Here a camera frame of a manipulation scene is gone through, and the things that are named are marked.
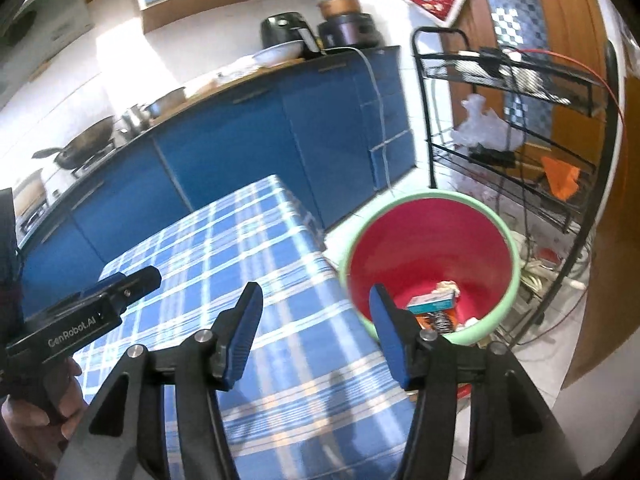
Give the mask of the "person's left hand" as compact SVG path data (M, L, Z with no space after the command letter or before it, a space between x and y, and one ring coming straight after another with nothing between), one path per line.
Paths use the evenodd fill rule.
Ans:
M61 444L70 440L88 408L77 380L82 374L79 364L68 358L66 366L70 383L58 406L58 411L65 418L62 425L52 425L41 408L24 400L8 396L2 404L3 421L15 442L25 452L49 463L60 460L63 454Z

